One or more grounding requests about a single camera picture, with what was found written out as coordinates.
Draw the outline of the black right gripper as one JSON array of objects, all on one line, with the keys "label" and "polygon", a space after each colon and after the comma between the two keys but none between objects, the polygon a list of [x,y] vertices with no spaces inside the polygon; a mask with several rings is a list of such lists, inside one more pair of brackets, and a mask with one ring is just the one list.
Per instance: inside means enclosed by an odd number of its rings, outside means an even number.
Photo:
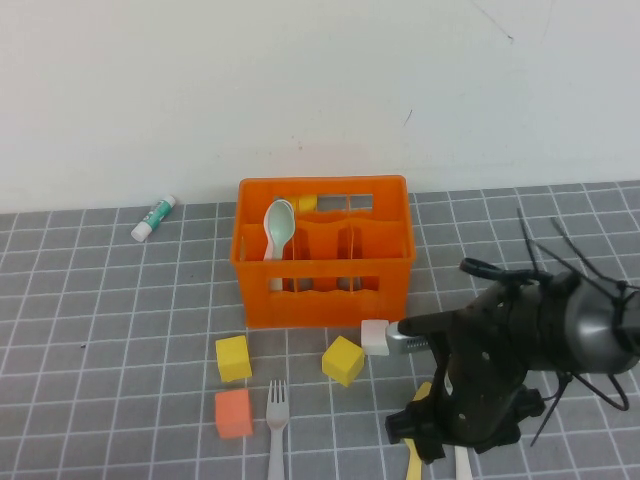
[{"label": "black right gripper", "polygon": [[520,423],[545,403],[523,383],[541,356],[540,305],[547,284],[497,283],[468,306],[429,317],[436,374],[429,399],[387,417],[391,444],[412,440],[424,463],[447,445],[483,453],[517,443]]}]

